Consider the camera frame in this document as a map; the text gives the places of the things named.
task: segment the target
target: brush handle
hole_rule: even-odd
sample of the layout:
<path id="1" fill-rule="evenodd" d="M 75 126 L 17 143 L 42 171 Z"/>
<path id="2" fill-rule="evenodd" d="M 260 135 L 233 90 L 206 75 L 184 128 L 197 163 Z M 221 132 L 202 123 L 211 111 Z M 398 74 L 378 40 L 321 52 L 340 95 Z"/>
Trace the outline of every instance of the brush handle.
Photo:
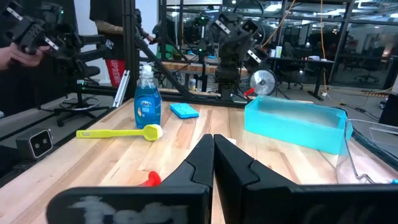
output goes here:
<path id="1" fill-rule="evenodd" d="M 84 130 L 77 131 L 77 138 L 111 138 L 122 136 L 139 136 L 143 135 L 142 130 Z"/>

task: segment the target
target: red object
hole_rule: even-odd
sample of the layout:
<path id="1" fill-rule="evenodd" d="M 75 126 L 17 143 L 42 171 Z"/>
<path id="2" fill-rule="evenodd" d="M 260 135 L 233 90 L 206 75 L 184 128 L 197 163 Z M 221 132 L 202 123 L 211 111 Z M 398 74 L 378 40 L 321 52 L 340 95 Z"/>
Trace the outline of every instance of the red object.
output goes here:
<path id="1" fill-rule="evenodd" d="M 144 183 L 138 185 L 139 187 L 155 187 L 158 186 L 162 182 L 159 174 L 155 171 L 150 171 L 148 174 L 148 180 Z"/>
<path id="2" fill-rule="evenodd" d="M 244 92 L 244 96 L 249 96 L 252 93 L 254 93 L 254 88 L 250 88 L 248 91 Z"/>
<path id="3" fill-rule="evenodd" d="M 109 79 L 111 80 L 112 86 L 119 87 L 124 73 L 124 61 L 107 59 L 105 63 L 108 68 Z"/>

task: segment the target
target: blue sponge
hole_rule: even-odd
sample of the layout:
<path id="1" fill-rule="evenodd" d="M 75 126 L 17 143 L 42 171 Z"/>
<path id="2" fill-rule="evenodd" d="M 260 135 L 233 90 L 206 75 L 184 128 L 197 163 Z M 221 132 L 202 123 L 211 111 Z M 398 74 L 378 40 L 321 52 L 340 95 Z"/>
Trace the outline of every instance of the blue sponge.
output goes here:
<path id="1" fill-rule="evenodd" d="M 187 103 L 171 104 L 170 109 L 181 119 L 199 117 L 199 113 Z"/>

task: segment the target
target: circular saw blade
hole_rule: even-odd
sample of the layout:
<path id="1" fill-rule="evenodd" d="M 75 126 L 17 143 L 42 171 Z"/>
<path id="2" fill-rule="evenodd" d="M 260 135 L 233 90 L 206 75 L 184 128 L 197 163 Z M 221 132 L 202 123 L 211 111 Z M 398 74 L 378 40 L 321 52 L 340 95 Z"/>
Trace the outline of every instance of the circular saw blade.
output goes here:
<path id="1" fill-rule="evenodd" d="M 250 79 L 250 87 L 258 95 L 270 95 L 276 87 L 275 75 L 269 70 L 258 70 Z"/>

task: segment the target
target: brush head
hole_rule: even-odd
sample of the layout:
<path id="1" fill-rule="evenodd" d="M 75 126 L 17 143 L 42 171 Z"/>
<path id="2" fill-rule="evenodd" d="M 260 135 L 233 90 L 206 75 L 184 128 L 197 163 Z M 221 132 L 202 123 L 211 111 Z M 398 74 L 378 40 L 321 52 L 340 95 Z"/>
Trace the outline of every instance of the brush head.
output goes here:
<path id="1" fill-rule="evenodd" d="M 157 124 L 149 124 L 145 126 L 143 132 L 144 138 L 148 141 L 155 141 L 163 136 L 163 129 Z"/>

